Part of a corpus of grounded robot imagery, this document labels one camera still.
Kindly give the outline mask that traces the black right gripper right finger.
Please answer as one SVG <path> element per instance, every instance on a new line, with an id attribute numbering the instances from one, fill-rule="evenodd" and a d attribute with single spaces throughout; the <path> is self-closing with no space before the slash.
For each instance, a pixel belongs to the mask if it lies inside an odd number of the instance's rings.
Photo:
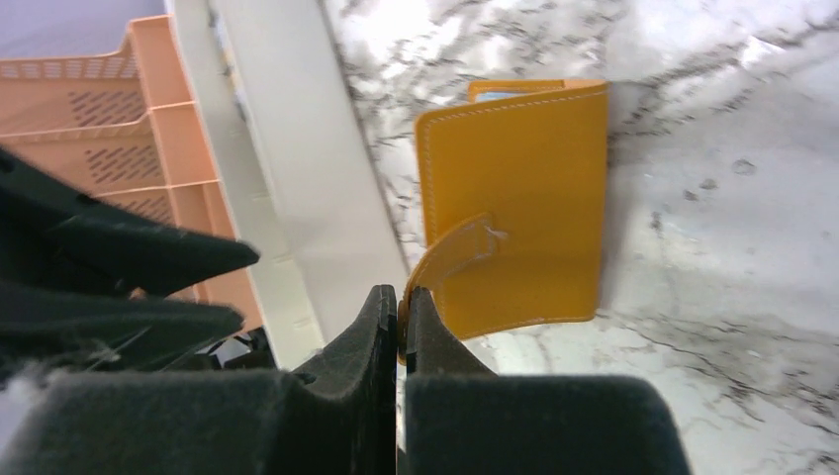
<path id="1" fill-rule="evenodd" d="M 507 375 L 442 322 L 428 290 L 400 306 L 410 474 L 687 474 L 671 411 L 620 375 Z"/>

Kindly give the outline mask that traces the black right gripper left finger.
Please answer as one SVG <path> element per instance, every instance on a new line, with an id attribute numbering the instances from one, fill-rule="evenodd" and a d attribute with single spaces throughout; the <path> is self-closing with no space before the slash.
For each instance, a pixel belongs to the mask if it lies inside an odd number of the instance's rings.
<path id="1" fill-rule="evenodd" d="M 397 298 L 293 371 L 58 377 L 1 454 L 5 474 L 393 474 Z"/>

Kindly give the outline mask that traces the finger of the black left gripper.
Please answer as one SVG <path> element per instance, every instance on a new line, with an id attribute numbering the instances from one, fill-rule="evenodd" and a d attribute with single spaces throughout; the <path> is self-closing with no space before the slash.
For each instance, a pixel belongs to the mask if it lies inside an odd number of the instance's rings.
<path id="1" fill-rule="evenodd" d="M 48 279 L 76 291 L 168 296 L 256 263 L 243 241 L 150 221 L 98 201 L 1 151 L 1 230 L 22 232 L 67 271 Z"/>
<path id="2" fill-rule="evenodd" d="M 232 307 L 1 285 L 1 371 L 159 371 L 239 332 Z"/>

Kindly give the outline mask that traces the yellow leather card holder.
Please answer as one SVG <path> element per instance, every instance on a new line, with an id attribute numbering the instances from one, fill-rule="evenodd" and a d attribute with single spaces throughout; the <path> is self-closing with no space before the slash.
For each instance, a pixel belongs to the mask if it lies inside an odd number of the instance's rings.
<path id="1" fill-rule="evenodd" d="M 591 320 L 599 305 L 609 84 L 477 80 L 415 121 L 426 248 L 418 287 L 457 338 Z"/>

